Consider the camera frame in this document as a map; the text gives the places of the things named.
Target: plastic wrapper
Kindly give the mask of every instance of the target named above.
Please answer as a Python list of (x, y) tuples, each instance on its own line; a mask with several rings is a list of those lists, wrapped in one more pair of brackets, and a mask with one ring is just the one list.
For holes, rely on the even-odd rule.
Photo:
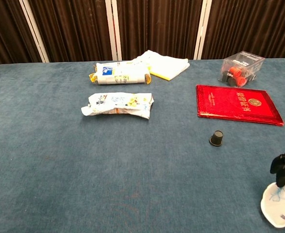
[(148, 66), (142, 62), (96, 63), (96, 73), (89, 78), (97, 84), (151, 83)]
[(150, 119), (154, 102), (151, 93), (96, 93), (88, 98), (88, 106), (82, 107), (84, 116), (98, 114), (131, 114)]

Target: red hardcover book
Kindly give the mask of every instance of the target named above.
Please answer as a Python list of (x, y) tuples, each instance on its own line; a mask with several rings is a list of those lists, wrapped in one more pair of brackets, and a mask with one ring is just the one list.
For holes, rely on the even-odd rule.
[(197, 85), (196, 95), (199, 117), (285, 124), (266, 91)]

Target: white bottle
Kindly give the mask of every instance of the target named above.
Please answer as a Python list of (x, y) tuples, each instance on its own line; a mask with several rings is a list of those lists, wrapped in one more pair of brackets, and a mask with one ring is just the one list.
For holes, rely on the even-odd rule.
[(285, 186), (279, 188), (271, 183), (263, 193), (261, 210), (274, 227), (285, 227)]

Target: clear plastic box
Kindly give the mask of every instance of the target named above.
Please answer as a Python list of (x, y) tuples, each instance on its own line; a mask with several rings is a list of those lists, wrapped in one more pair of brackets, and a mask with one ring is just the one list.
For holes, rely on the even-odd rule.
[(227, 57), (222, 64), (220, 81), (242, 87), (256, 79), (264, 59), (245, 51)]

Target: small black cup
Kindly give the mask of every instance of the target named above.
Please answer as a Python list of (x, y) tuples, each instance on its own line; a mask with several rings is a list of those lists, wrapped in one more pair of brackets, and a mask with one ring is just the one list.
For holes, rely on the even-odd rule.
[(223, 133), (220, 130), (217, 130), (214, 132), (214, 134), (210, 137), (209, 142), (211, 145), (215, 147), (219, 147), (222, 145), (222, 138), (223, 138)]

